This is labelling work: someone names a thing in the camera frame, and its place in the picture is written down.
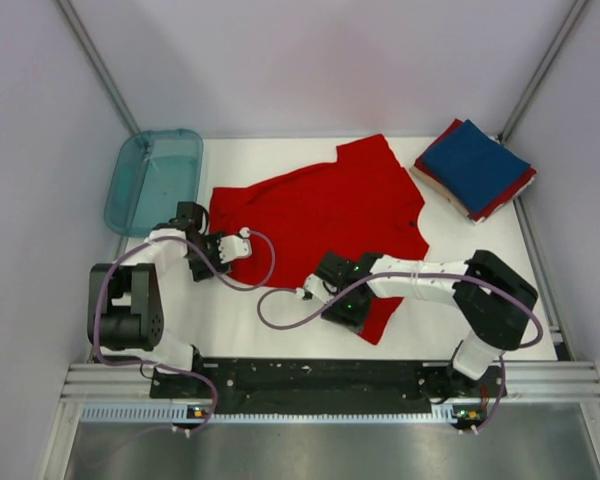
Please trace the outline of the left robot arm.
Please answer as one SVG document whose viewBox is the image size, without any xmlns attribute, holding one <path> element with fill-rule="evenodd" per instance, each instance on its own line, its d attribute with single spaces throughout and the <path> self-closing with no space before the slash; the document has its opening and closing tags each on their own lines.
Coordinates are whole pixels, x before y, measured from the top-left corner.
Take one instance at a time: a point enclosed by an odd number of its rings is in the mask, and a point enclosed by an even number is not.
<svg viewBox="0 0 600 480">
<path fill-rule="evenodd" d="M 207 374 L 196 366 L 199 352 L 167 330 L 160 280 L 171 267 L 186 264 L 195 282 L 214 271 L 226 274 L 231 262 L 250 254 L 243 238 L 225 232 L 208 233 L 208 212 L 195 202 L 180 202 L 176 214 L 157 224 L 144 248 L 121 262 L 104 293 L 100 292 L 109 264 L 99 263 L 89 274 L 88 340 L 97 340 L 108 361 L 142 361 L 163 371 L 176 368 L 172 384 L 185 396 L 206 387 Z"/>
</svg>

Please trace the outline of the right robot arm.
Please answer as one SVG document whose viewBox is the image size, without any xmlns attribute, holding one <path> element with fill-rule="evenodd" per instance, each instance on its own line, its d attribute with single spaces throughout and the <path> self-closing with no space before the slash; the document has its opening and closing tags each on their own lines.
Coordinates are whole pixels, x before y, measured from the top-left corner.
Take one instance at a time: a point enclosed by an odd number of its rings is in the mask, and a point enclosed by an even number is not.
<svg viewBox="0 0 600 480">
<path fill-rule="evenodd" d="M 329 252 L 306 278 L 303 290 L 325 306 L 323 319 L 357 332 L 369 324 L 375 300 L 408 298 L 458 309 L 470 332 L 452 355 L 446 380 L 461 396 L 482 385 L 487 368 L 499 356 L 522 347 L 538 300 L 535 287 L 488 250 L 453 262 L 378 253 L 352 261 Z"/>
</svg>

